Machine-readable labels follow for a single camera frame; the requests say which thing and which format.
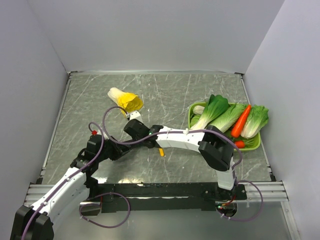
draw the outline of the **gray marble tabletop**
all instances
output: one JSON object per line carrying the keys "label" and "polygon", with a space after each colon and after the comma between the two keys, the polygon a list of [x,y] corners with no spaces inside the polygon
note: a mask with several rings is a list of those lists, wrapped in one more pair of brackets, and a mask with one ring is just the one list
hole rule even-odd
{"label": "gray marble tabletop", "polygon": [[[88,123],[101,125],[105,110],[115,103],[107,93],[117,87],[135,93],[143,100],[139,111],[145,125],[158,124],[175,129],[188,127],[188,109],[211,94],[222,95],[232,103],[247,103],[237,74],[103,74],[73,75],[53,139],[42,184],[55,184],[71,161],[86,146],[91,135]],[[125,141],[127,120],[115,109],[106,118],[110,133]],[[100,183],[191,183],[215,182],[217,176],[200,154],[185,149],[139,148],[117,161],[105,160],[93,175]],[[238,179],[270,181],[262,147],[243,153],[236,168]]]}

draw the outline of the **white wall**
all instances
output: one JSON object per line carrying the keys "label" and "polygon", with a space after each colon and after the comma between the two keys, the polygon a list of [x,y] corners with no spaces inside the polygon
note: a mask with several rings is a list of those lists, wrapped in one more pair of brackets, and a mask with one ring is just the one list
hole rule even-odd
{"label": "white wall", "polygon": [[244,73],[284,0],[28,0],[67,71]]}
{"label": "white wall", "polygon": [[320,1],[286,0],[244,75],[254,104],[270,109],[262,131],[302,239],[320,236]]}
{"label": "white wall", "polygon": [[67,73],[26,0],[1,1],[0,33],[0,238],[9,239],[44,162]]}

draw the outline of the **cable tie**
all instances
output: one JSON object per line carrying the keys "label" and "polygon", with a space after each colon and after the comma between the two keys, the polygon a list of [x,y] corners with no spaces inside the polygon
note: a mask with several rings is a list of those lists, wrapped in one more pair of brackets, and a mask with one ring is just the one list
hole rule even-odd
{"label": "cable tie", "polygon": [[185,130],[183,130],[183,133],[187,135],[189,133],[189,128],[186,128]]}
{"label": "cable tie", "polygon": [[171,130],[172,130],[172,128],[168,128],[168,129],[166,130],[166,136],[165,136],[166,139],[168,138],[169,132],[170,132]]}

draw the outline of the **orange carrot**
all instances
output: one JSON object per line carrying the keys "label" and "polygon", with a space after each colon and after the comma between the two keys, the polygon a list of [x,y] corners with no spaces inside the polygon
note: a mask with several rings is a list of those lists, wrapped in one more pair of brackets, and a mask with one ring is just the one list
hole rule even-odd
{"label": "orange carrot", "polygon": [[231,136],[234,138],[237,138],[240,136],[242,129],[245,126],[245,123],[247,121],[248,115],[250,113],[251,110],[251,105],[249,104],[246,109],[243,111],[243,113],[241,114],[241,116],[239,117],[239,119],[236,121],[232,131],[231,131]]}
{"label": "orange carrot", "polygon": [[240,140],[240,141],[235,141],[234,144],[239,148],[239,149],[244,149],[246,144],[244,141]]}

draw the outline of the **black mounting plate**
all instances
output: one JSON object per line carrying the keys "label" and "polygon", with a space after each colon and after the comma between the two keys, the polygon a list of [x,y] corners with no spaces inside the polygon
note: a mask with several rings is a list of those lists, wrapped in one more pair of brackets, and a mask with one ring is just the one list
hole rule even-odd
{"label": "black mounting plate", "polygon": [[[245,186],[239,184],[232,191],[218,187],[217,182],[192,183],[102,183],[98,194],[115,192],[129,198],[132,211],[201,209],[215,211],[216,202],[246,200]],[[102,198],[102,213],[126,211],[127,203],[117,195]]]}

